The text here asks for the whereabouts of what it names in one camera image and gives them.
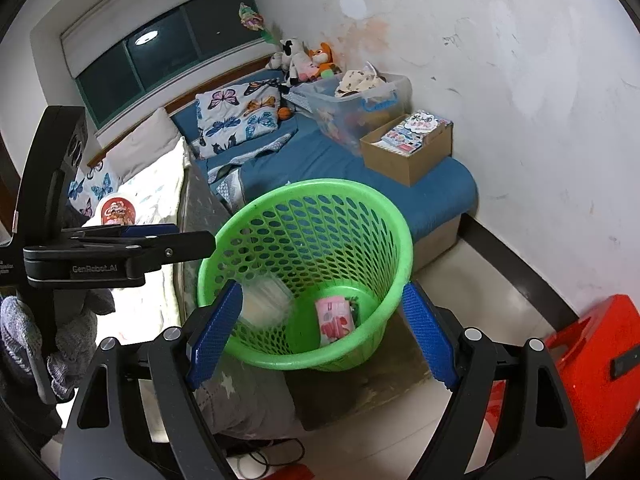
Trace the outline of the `left gloved hand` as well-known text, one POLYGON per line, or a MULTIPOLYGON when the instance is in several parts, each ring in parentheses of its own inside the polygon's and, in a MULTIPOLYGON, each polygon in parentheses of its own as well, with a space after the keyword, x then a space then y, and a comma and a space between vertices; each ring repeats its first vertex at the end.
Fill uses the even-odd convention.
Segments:
POLYGON ((53 307, 65 321, 55 327, 54 350, 43 354, 43 338, 34 312, 17 296, 2 299, 1 355, 11 374, 25 385, 35 376, 32 364, 41 362, 58 403, 73 399, 96 351, 98 317, 115 311, 111 289, 56 290, 53 307))

